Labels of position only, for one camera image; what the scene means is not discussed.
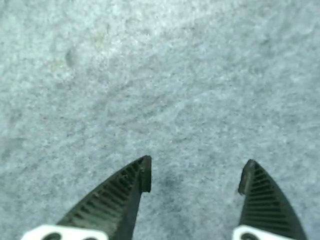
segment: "floor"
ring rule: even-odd
[[[134,240],[230,240],[242,168],[320,229],[318,0],[0,0],[0,232],[153,158]]]

